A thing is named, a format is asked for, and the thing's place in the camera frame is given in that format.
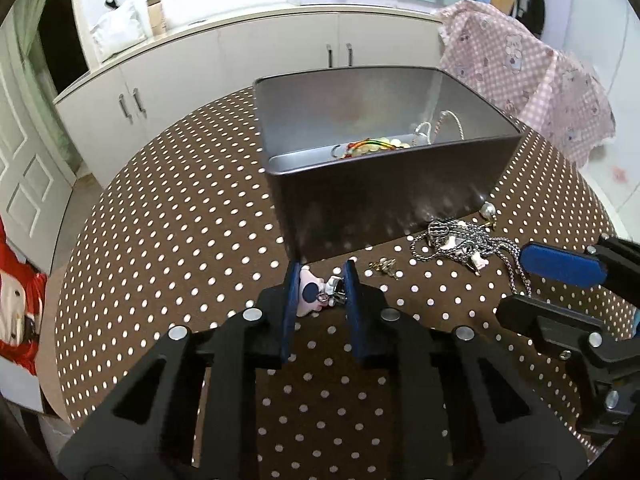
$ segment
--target metal box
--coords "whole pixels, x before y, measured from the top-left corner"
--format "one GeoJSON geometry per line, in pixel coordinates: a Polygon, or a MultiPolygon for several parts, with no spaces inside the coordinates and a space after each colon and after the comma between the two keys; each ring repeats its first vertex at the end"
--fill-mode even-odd
{"type": "Polygon", "coordinates": [[[521,139],[470,88],[436,68],[371,66],[254,83],[263,166],[290,258],[313,262],[465,216],[488,199],[521,139]],[[367,137],[411,143],[453,111],[431,145],[335,159],[367,137]]]}

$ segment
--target round table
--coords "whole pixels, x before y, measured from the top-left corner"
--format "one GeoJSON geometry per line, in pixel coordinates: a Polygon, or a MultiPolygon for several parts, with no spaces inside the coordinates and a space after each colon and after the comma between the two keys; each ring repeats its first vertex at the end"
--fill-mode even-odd
{"type": "MultiPolygon", "coordinates": [[[[254,114],[251,89],[194,111],[145,146],[94,206],[56,316],[58,371],[76,428],[169,327],[215,327],[282,282],[287,256],[260,166],[254,114]]],[[[492,193],[496,234],[579,251],[601,232],[612,234],[575,167],[516,124],[524,139],[492,193]]],[[[463,323],[494,339],[593,450],[574,429],[580,399],[563,362],[537,354],[530,340],[495,319],[500,298],[511,293],[504,264],[492,257],[477,276],[449,260],[416,262],[411,240],[337,256],[311,271],[326,279],[352,258],[363,282],[424,325],[450,331],[463,323]],[[367,270],[381,257],[398,260],[398,279],[367,270]]],[[[535,297],[602,319],[616,338],[630,336],[632,307],[608,290],[537,277],[532,288],[535,297]]],[[[258,370],[262,478],[388,478],[391,388],[385,373],[356,365],[348,339],[343,310],[313,313],[296,323],[289,363],[277,372],[258,370]]]]}

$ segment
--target silver chain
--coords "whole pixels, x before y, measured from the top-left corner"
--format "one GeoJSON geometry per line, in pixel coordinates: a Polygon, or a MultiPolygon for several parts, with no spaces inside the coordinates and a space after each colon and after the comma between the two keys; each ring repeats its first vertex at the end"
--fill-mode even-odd
{"type": "Polygon", "coordinates": [[[474,272],[476,269],[470,263],[472,254],[479,253],[483,258],[495,254],[507,267],[512,293],[519,294],[515,284],[515,275],[517,274],[524,283],[526,296],[528,298],[531,297],[531,282],[520,266],[520,247],[516,242],[508,238],[489,236],[484,226],[457,219],[434,220],[430,222],[425,232],[414,238],[410,249],[412,256],[421,262],[428,262],[437,257],[445,257],[471,268],[474,272]],[[451,236],[456,237],[455,247],[442,248],[451,236]],[[428,256],[419,254],[415,250],[417,243],[421,240],[426,240],[433,251],[428,256]],[[513,265],[503,251],[511,255],[513,265]]]}

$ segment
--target pink checkered cloth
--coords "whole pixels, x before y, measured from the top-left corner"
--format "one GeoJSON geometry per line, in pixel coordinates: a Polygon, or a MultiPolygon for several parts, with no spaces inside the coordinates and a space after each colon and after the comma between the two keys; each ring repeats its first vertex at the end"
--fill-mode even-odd
{"type": "Polygon", "coordinates": [[[463,0],[436,13],[443,21],[441,68],[519,118],[583,166],[614,137],[607,93],[579,62],[546,46],[490,4],[463,0]]]}

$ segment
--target metal handle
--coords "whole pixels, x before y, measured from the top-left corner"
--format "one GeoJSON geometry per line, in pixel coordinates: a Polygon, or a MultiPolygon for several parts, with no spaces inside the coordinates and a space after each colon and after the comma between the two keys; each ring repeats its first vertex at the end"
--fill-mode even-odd
{"type": "Polygon", "coordinates": [[[140,113],[146,117],[146,110],[142,105],[142,101],[140,101],[140,93],[137,88],[133,89],[133,100],[136,102],[136,106],[138,107],[138,110],[140,110],[140,113]]]}
{"type": "Polygon", "coordinates": [[[120,103],[120,108],[122,108],[122,113],[124,114],[124,116],[130,121],[132,120],[132,115],[129,113],[129,110],[127,110],[127,104],[126,102],[124,102],[124,94],[120,94],[120,97],[118,97],[118,102],[120,103]]]}

